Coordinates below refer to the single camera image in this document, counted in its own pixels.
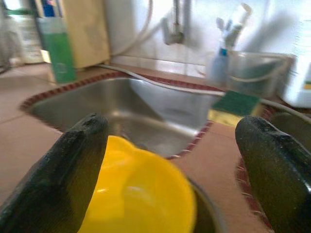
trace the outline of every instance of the sponge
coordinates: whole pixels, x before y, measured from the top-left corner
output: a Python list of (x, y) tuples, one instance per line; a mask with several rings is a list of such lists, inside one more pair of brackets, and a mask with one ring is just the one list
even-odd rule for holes
[(262, 105), (259, 97), (228, 91), (221, 100), (213, 104), (208, 113), (208, 119), (236, 127), (244, 116), (259, 116), (261, 112)]

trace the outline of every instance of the sink basin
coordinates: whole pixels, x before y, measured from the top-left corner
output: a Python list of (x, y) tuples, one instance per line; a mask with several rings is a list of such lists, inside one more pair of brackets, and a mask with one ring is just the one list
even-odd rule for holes
[(53, 95), (36, 102), (29, 111), (63, 132), (89, 113), (100, 113), (108, 119), (110, 135), (169, 157), (192, 142), (218, 99), (124, 76)]

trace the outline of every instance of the countertop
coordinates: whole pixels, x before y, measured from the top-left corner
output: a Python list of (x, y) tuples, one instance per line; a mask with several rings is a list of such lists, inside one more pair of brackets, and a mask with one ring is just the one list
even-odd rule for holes
[[(140, 74), (205, 84), (204, 79), (136, 67)], [(102, 68), (80, 71), (78, 79), (111, 72)], [(48, 64), (12, 69), (0, 75), (0, 205), (29, 168), (54, 144), (61, 133), (18, 109), (23, 100), (56, 88)], [(235, 180), (240, 153), (234, 129), (214, 123), (196, 147), (172, 160), (201, 186), (221, 211), (230, 233), (265, 233), (266, 226), (253, 215)]]

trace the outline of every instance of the white cable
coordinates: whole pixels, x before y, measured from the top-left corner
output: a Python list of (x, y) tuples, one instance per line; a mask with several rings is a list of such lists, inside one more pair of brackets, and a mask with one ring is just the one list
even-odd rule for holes
[(142, 29), (140, 30), (140, 32), (138, 33), (138, 35), (123, 49), (116, 51), (116, 52), (112, 52), (111, 53), (112, 56), (121, 55), (121, 54), (129, 51), (129, 49), (131, 49), (134, 45), (136, 45), (137, 42), (139, 42), (141, 40), (141, 37), (146, 33), (146, 31), (149, 27), (149, 24), (151, 22), (153, 8), (154, 8), (153, 4), (154, 4), (153, 0), (149, 0), (147, 17), (146, 17), (145, 23), (144, 23)]
[(197, 93), (197, 94), (208, 94), (208, 95), (215, 95), (215, 96), (223, 96), (225, 93), (223, 91), (206, 91), (206, 90), (197, 90), (197, 89), (191, 89), (191, 88), (186, 88), (186, 87), (179, 87), (179, 86), (172, 86), (169, 84), (165, 84), (165, 83), (159, 83), (156, 81), (152, 81), (150, 79), (147, 79), (145, 77), (142, 77), (139, 74), (133, 73), (129, 70), (126, 69), (122, 69), (122, 68), (118, 68), (118, 67), (112, 67), (112, 66), (108, 66), (108, 65), (97, 65), (96, 67), (101, 67), (101, 68), (105, 68), (105, 69), (111, 69), (111, 70), (115, 70), (115, 71), (120, 71), (122, 73), (128, 74), (132, 77), (135, 77), (137, 79), (146, 81), (148, 83), (157, 85), (157, 86), (161, 86), (161, 87), (165, 87), (168, 89), (173, 89), (173, 90), (177, 90), (177, 91), (185, 91), (185, 92), (191, 92), (191, 93)]
[[(111, 69), (111, 70), (115, 70), (115, 71), (120, 71), (120, 72), (128, 74), (128, 75), (130, 75), (132, 77), (135, 77), (137, 79), (146, 81), (148, 83), (151, 83), (151, 84), (154, 84), (154, 85), (157, 85), (157, 86), (161, 86), (161, 87), (165, 87), (165, 88), (168, 88), (168, 89), (177, 90), (177, 91), (185, 91), (185, 92), (191, 92), (191, 93), (196, 93), (196, 94), (214, 95), (214, 96), (224, 96), (225, 95), (225, 92), (223, 92), (223, 91), (197, 90), (197, 89), (191, 89), (191, 88), (186, 88), (186, 87), (172, 86), (172, 85), (169, 85), (169, 84), (159, 83), (159, 82), (152, 81), (150, 79), (144, 78), (141, 75), (133, 73), (133, 72), (131, 72), (129, 70), (118, 68), (118, 67), (112, 67), (112, 66), (107, 66), (107, 65), (97, 65), (96, 67), (101, 67), (101, 68), (105, 68), (105, 69)], [(292, 114), (294, 116), (297, 116), (297, 117), (301, 118), (302, 120), (306, 121), (307, 123), (311, 124), (311, 118), (307, 117), (306, 115), (304, 115), (304, 114), (302, 114), (300, 112), (295, 111), (294, 109), (291, 109), (289, 107), (286, 107), (286, 106), (284, 106), (282, 104), (279, 104), (279, 103), (276, 103), (276, 102), (273, 102), (273, 101), (270, 101), (270, 100), (261, 99), (260, 102), (263, 103), (263, 104), (266, 104), (268, 106), (275, 107), (275, 108), (277, 108), (279, 110), (283, 110), (283, 111), (285, 111), (287, 113), (290, 113), (290, 114)]]

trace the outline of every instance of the white tiled wall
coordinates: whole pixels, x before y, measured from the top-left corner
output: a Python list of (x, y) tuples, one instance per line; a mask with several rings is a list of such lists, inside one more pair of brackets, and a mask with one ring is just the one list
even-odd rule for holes
[[(145, 21), (148, 0), (104, 0), (112, 51), (124, 48), (136, 37)], [(225, 22), (245, 2), (253, 9), (236, 50), (289, 53), (304, 0), (181, 0), (189, 9), (189, 26), (183, 44), (166, 45), (160, 20), (172, 17), (173, 0), (154, 0), (151, 25), (141, 43), (113, 58), (113, 62), (202, 77), (207, 52), (216, 51), (220, 31), (216, 18)]]

